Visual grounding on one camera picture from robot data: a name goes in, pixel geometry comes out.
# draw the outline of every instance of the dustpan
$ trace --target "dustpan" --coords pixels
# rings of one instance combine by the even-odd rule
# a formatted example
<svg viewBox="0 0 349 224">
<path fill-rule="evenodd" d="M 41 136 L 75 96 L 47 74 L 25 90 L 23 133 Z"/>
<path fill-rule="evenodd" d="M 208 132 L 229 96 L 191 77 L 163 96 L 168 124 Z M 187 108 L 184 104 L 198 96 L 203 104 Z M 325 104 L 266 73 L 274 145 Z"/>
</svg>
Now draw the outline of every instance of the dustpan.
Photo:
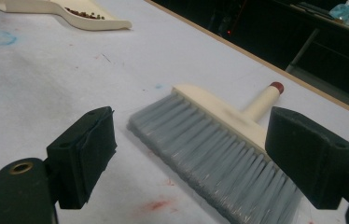
<svg viewBox="0 0 349 224">
<path fill-rule="evenodd" d="M 0 0 L 4 12 L 47 13 L 63 17 L 76 28 L 89 31 L 131 28 L 129 21 L 116 18 L 93 0 Z M 91 14 L 96 19 L 76 15 L 75 12 Z"/>
</svg>

